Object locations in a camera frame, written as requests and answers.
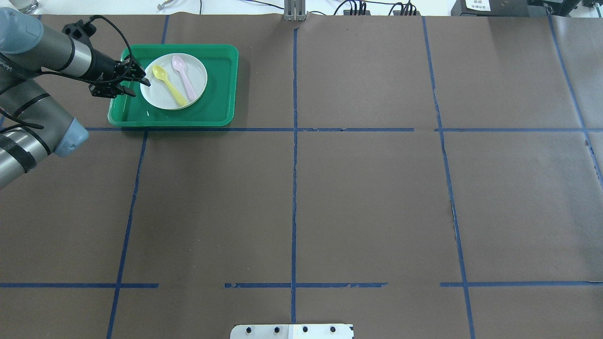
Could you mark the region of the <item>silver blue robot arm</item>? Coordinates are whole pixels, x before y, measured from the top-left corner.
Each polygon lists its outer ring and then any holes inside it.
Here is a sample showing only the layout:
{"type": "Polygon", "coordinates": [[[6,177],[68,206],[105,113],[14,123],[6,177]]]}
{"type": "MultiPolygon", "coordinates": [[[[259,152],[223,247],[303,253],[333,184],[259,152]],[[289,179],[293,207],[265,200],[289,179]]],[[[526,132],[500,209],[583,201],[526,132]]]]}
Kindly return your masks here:
{"type": "Polygon", "coordinates": [[[1,116],[12,122],[0,133],[0,185],[6,187],[55,154],[69,156],[89,133],[36,78],[54,75],[86,83],[92,96],[114,99],[135,97],[123,83],[149,86],[144,68],[130,45],[122,60],[95,49],[90,38],[96,20],[67,24],[59,32],[17,9],[2,7],[0,106],[1,116]]]}

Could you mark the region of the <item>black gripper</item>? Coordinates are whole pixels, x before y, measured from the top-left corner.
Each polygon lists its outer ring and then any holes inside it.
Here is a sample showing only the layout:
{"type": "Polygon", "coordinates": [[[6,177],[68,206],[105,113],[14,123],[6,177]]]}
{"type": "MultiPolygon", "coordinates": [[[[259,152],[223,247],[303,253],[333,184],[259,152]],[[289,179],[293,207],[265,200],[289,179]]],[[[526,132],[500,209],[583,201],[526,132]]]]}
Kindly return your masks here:
{"type": "Polygon", "coordinates": [[[93,97],[116,98],[119,95],[136,97],[131,88],[121,84],[123,80],[135,81],[146,87],[151,85],[144,68],[133,54],[128,54],[122,62],[119,62],[92,48],[91,56],[88,80],[89,91],[93,97]]]}

